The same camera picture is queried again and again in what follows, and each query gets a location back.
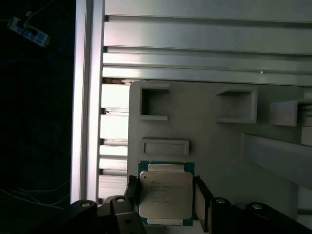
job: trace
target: rectangular slot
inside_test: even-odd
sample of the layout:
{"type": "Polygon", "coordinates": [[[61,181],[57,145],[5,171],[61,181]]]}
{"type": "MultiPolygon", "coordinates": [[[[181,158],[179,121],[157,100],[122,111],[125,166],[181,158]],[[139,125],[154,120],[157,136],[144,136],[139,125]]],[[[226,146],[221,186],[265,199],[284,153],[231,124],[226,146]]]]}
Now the rectangular slot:
{"type": "Polygon", "coordinates": [[[225,87],[216,93],[217,122],[256,123],[257,89],[251,87],[225,87]]]}
{"type": "Polygon", "coordinates": [[[169,100],[169,85],[150,84],[140,89],[140,113],[141,120],[168,120],[168,110],[163,103],[169,100]]]}
{"type": "Polygon", "coordinates": [[[188,140],[143,139],[143,152],[154,155],[189,155],[188,140]]]}
{"type": "Polygon", "coordinates": [[[298,99],[270,104],[270,124],[312,127],[312,99],[298,99]]]}

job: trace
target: black plastic part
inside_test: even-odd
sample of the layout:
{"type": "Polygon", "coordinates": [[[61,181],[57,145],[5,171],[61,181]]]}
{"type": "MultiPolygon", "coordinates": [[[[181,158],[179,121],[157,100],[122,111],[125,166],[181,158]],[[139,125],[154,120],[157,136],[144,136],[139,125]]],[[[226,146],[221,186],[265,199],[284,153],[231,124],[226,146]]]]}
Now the black plastic part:
{"type": "Polygon", "coordinates": [[[281,212],[273,209],[272,207],[253,202],[246,205],[245,211],[250,216],[254,215],[261,219],[262,226],[266,225],[275,233],[281,234],[312,234],[312,230],[282,214],[281,212]]]}
{"type": "Polygon", "coordinates": [[[98,205],[89,200],[79,200],[64,211],[35,227],[30,234],[86,232],[97,217],[98,205]]]}
{"type": "Polygon", "coordinates": [[[116,228],[111,229],[114,234],[146,234],[141,218],[134,211],[133,204],[125,196],[114,197],[111,202],[111,213],[114,214],[116,228]]]}
{"type": "Polygon", "coordinates": [[[135,206],[139,200],[139,179],[136,176],[129,176],[125,197],[135,206]]]}
{"type": "Polygon", "coordinates": [[[207,233],[208,232],[208,219],[209,219],[208,211],[210,208],[210,202],[214,198],[214,196],[210,192],[210,190],[207,188],[204,181],[199,176],[196,176],[193,179],[193,196],[194,196],[193,198],[194,213],[199,219],[203,232],[207,233]],[[201,195],[204,197],[204,204],[202,204],[202,202],[196,198],[196,195],[198,195],[197,193],[201,193],[201,195]],[[204,214],[200,214],[201,211],[199,211],[199,209],[203,209],[204,214]]]}
{"type": "Polygon", "coordinates": [[[220,197],[215,197],[210,203],[209,234],[226,234],[234,231],[231,203],[220,197]]]}

